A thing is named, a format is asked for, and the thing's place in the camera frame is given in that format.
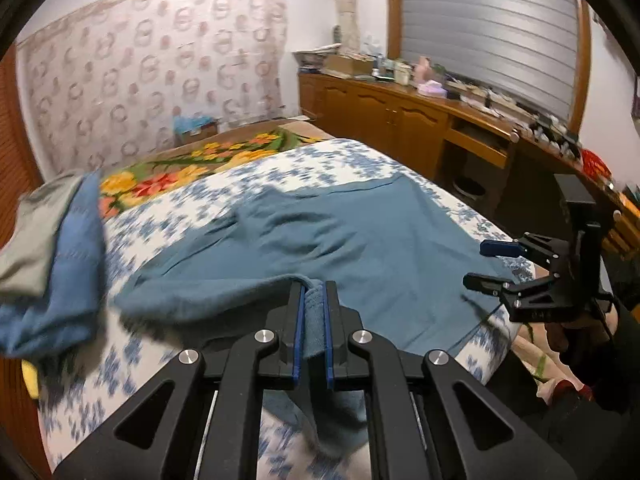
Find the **cardboard box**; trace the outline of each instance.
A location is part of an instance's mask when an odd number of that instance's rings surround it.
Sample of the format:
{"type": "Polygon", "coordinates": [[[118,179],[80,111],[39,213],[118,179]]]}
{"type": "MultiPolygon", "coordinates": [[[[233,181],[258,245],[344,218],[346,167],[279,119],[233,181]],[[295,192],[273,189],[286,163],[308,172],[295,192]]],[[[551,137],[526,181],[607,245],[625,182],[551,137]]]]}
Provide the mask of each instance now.
{"type": "Polygon", "coordinates": [[[329,54],[324,60],[324,69],[331,72],[339,72],[347,76],[371,74],[373,70],[373,60],[355,59],[353,57],[341,56],[340,54],[329,54]]]}

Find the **triangular cutout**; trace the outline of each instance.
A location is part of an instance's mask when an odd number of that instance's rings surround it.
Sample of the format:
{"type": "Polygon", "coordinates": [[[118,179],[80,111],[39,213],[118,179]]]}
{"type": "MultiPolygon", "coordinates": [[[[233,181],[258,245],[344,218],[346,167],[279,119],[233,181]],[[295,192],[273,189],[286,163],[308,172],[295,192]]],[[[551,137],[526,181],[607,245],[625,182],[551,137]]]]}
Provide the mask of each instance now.
{"type": "Polygon", "coordinates": [[[140,449],[149,449],[174,387],[173,381],[160,384],[135,412],[118,425],[115,430],[116,438],[140,449]]]}
{"type": "Polygon", "coordinates": [[[476,447],[486,451],[513,438],[513,430],[464,383],[453,385],[476,447]]]}

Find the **wooden window frame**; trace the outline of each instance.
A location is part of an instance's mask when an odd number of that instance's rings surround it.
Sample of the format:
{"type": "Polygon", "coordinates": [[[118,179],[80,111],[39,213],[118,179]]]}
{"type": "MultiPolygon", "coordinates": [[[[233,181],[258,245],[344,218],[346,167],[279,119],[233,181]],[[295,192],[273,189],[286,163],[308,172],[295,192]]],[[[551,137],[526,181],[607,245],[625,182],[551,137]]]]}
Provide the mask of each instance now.
{"type": "MultiPolygon", "coordinates": [[[[386,54],[391,59],[400,57],[402,38],[402,0],[388,0],[388,48],[386,54]]],[[[578,50],[575,62],[574,95],[569,112],[567,128],[578,134],[582,125],[587,102],[591,75],[591,19],[589,5],[585,0],[577,0],[578,50]]]]}

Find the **folded clothes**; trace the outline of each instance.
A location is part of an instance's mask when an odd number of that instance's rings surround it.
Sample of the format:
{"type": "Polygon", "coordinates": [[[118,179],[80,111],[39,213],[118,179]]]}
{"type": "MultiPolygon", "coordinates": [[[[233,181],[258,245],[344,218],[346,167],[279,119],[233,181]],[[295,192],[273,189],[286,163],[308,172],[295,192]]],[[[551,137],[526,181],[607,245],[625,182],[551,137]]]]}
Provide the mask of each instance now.
{"type": "Polygon", "coordinates": [[[14,235],[0,251],[0,301],[44,296],[58,228],[81,182],[65,173],[21,197],[14,235]]]}
{"type": "Polygon", "coordinates": [[[182,328],[188,346],[225,344],[261,328],[266,310],[283,304],[290,280],[299,279],[309,289],[305,380],[292,394],[299,410],[271,394],[265,408],[285,418],[302,410],[323,450],[345,451],[366,439],[364,405],[361,394],[311,388],[324,376],[324,361],[314,359],[324,348],[319,282],[336,281],[340,302],[359,311],[368,330],[424,354],[453,348],[498,307],[462,285],[470,269],[511,276],[398,174],[287,193],[267,188],[147,262],[114,303],[127,316],[182,328]]]}
{"type": "Polygon", "coordinates": [[[60,224],[44,296],[0,304],[0,353],[12,358],[57,356],[94,337],[104,290],[104,234],[99,178],[78,187],[60,224]]]}

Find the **wooden headboard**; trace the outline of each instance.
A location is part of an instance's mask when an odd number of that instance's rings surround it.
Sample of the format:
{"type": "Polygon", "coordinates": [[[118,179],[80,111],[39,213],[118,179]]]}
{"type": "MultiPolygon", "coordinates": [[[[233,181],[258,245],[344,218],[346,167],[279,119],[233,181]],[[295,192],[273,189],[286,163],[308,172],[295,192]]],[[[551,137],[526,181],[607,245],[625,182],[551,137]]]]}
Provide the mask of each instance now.
{"type": "MultiPolygon", "coordinates": [[[[15,45],[0,61],[0,247],[14,232],[18,197],[42,183],[20,113],[15,45]]],[[[22,380],[20,361],[0,358],[0,424],[41,478],[50,478],[36,403],[22,380]]]]}

